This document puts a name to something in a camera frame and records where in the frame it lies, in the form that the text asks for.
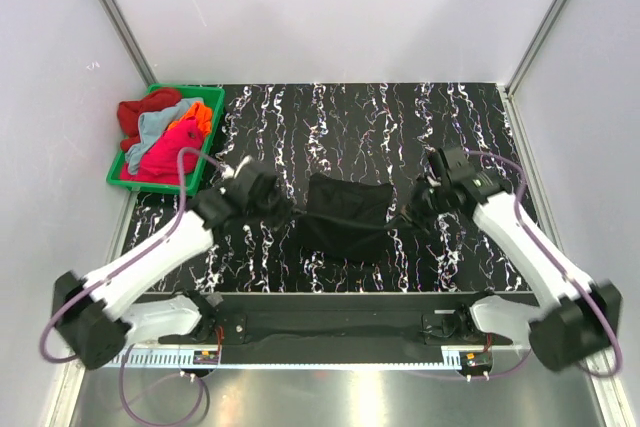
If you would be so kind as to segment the black t shirt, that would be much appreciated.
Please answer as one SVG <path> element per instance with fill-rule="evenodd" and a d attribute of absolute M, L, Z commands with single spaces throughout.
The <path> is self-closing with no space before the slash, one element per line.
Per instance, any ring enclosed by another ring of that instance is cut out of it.
<path fill-rule="evenodd" d="M 390 183 L 369 185 L 312 174 L 305 213 L 296 220 L 299 244 L 334 259 L 379 262 L 390 231 L 417 231 L 403 219 L 386 219 L 393 192 Z"/>

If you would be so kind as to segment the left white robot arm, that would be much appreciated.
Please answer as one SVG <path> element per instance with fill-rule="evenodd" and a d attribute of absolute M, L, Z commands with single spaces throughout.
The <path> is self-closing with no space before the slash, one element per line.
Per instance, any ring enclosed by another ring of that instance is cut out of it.
<path fill-rule="evenodd" d="M 275 180 L 240 187 L 233 180 L 198 192 L 169 224 L 136 248 L 82 278 L 73 272 L 54 284 L 52 321 L 88 370 L 111 362 L 125 348 L 162 338 L 205 343 L 215 333 L 216 307 L 205 296 L 182 291 L 142 303 L 140 297 L 184 262 L 215 244 L 234 222 L 287 223 L 294 203 Z"/>

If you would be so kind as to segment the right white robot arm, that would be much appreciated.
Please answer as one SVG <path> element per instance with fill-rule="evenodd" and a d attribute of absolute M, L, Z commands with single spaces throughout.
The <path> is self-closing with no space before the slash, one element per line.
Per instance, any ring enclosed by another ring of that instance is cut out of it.
<path fill-rule="evenodd" d="M 617 338 L 622 298 L 610 282 L 597 284 L 531 224 L 518 198 L 501 184 L 479 180 L 457 186 L 420 181 L 405 208 L 420 225 L 440 214 L 466 215 L 505 254 L 524 277 L 536 305 L 481 294 L 454 318 L 454 331 L 466 343 L 497 334 L 533 351 L 548 370 L 560 372 L 612 349 L 617 374 L 622 353 Z"/>

